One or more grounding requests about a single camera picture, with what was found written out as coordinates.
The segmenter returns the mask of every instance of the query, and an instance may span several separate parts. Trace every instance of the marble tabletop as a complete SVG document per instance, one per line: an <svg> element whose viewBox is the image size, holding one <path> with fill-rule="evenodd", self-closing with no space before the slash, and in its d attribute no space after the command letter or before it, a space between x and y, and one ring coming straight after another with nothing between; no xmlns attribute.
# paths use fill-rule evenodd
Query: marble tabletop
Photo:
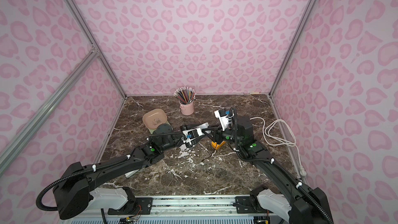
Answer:
<svg viewBox="0 0 398 224"><path fill-rule="evenodd" d="M180 112L178 101L172 96L128 97L115 129L110 137L102 161L121 156L131 148L144 144L149 131L142 116L155 108L167 115L173 129L182 124L216 123L214 111L235 107L240 116L263 117L266 125L275 120L266 95L198 95L195 111L190 116ZM253 120L255 138L265 144L261 120ZM276 126L271 134L282 137ZM268 147L275 159L293 173L294 169L285 146ZM205 195L248 194L262 184L279 193L276 186L259 169L238 159L228 145L215 153L208 138L191 149L174 148L164 153L164 159L142 169L130 178L124 175L111 180L102 187L128 186L135 195Z"/></svg>

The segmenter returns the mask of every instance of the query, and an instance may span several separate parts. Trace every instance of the pink leopard print wall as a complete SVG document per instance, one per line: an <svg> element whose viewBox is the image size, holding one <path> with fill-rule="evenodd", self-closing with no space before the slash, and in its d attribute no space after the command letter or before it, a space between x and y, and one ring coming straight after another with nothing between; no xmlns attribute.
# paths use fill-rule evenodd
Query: pink leopard print wall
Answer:
<svg viewBox="0 0 398 224"><path fill-rule="evenodd" d="M97 60L0 178L0 223L50 224L58 212L35 205L38 193L72 163L93 163L122 98ZM44 204L55 206L52 191Z"/></svg>
<svg viewBox="0 0 398 224"><path fill-rule="evenodd" d="M76 0L127 94L268 92L308 0Z"/></svg>
<svg viewBox="0 0 398 224"><path fill-rule="evenodd" d="M320 0L276 95L335 223L398 222L398 0Z"/></svg>
<svg viewBox="0 0 398 224"><path fill-rule="evenodd" d="M0 153L91 49L62 0L0 0Z"/></svg>

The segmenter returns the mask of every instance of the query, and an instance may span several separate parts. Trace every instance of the metal corner bracket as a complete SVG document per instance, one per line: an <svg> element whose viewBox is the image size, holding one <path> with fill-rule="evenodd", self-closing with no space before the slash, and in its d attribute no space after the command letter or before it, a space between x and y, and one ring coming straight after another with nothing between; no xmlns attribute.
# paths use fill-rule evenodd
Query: metal corner bracket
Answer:
<svg viewBox="0 0 398 224"><path fill-rule="evenodd" d="M311 15L315 10L315 7L316 7L318 1L319 0L309 0L308 1L306 8L303 12L303 15L300 19L300 22L298 23L296 32L293 35L292 41L289 44L286 55L283 58L282 65L278 70L278 73L276 75L274 83L272 84L270 95L275 94L276 89L278 88L279 83L281 82L281 80L283 78L283 74L284 74L293 54L294 54L294 50L296 49L297 44L300 42L300 38L301 38L303 32L305 31L305 27L306 27L307 23L309 22Z"/></svg>
<svg viewBox="0 0 398 224"><path fill-rule="evenodd" d="M64 80L57 90L44 102L42 107L29 120L25 127L11 140L8 147L0 155L0 177L17 158L20 152L26 147L30 139L46 122L57 106L76 84L81 75L90 67L91 63L99 57L97 49L93 49L77 66L77 68Z"/></svg>
<svg viewBox="0 0 398 224"><path fill-rule="evenodd" d="M80 26L80 29L82 30L83 34L87 38L87 40L90 42L91 46L93 48L98 49L99 51L99 59L104 66L105 70L107 71L109 77L117 87L117 90L119 93L122 95L122 97L125 99L126 98L126 92L124 91L121 83L117 79L115 73L113 72L112 68L110 67L108 61L105 58L105 55L103 54L101 47L98 45L97 41L94 38L94 35L92 34L90 28L88 27L87 22L84 20L84 17L82 13L80 12L79 8L77 7L77 4L75 0L64 0L67 7L69 8L70 12L72 13L74 19L76 20L77 24Z"/></svg>

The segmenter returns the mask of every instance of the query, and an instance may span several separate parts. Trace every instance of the white cable tie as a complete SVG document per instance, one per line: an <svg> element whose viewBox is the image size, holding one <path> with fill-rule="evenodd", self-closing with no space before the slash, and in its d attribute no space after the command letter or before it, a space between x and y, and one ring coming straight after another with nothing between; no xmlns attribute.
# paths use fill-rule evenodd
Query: white cable tie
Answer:
<svg viewBox="0 0 398 224"><path fill-rule="evenodd" d="M302 182L298 182L298 184L296 185L296 189L298 189L300 186L302 186Z"/></svg>

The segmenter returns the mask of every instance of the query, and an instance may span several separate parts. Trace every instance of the white power cable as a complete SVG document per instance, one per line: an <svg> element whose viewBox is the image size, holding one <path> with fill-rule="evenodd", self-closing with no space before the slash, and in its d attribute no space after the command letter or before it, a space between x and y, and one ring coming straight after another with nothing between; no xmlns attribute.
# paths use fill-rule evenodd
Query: white power cable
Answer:
<svg viewBox="0 0 398 224"><path fill-rule="evenodd" d="M252 117L251 120L252 120L252 119L256 119L256 118L261 119L261 120L263 121L263 137L264 137L264 140L266 141L266 143L267 143L269 146L282 146L282 145L286 145L286 146L290 146L290 147L296 147L297 152L298 152L298 163L300 164L300 175L303 176L303 177L305 177L305 176L307 175L307 172L304 170L304 167L303 167L302 164L301 164L300 150L299 150L299 147L297 146L296 137L295 137L295 135L293 134L292 129L290 128L290 126L289 126L283 119L277 119L277 120L275 120L274 122L272 122L269 126L266 127L266 121L265 121L262 117ZM286 127L287 127L287 129L289 130L291 136L293 137L293 142L291 142L291 141L289 141L289 140L286 140L286 139L283 139L283 138L279 138L279 137L272 136L272 135L269 133L269 132L271 131L271 129L272 129L278 122L282 122L282 123L284 123L284 124L286 125ZM279 143L278 143L278 144L271 144L270 142L268 142L266 136L275 139L275 140L278 141Z"/></svg>

